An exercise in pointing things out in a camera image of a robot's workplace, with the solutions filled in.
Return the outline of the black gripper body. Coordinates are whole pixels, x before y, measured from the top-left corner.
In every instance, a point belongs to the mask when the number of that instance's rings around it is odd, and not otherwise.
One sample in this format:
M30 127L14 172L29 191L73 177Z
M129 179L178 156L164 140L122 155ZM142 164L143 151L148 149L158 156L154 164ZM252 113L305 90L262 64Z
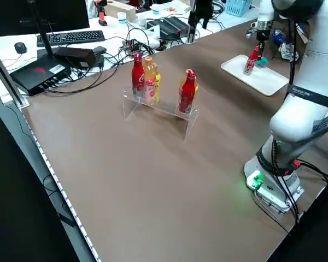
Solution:
M257 30L256 31L256 39L259 44L264 44L270 38L270 30Z

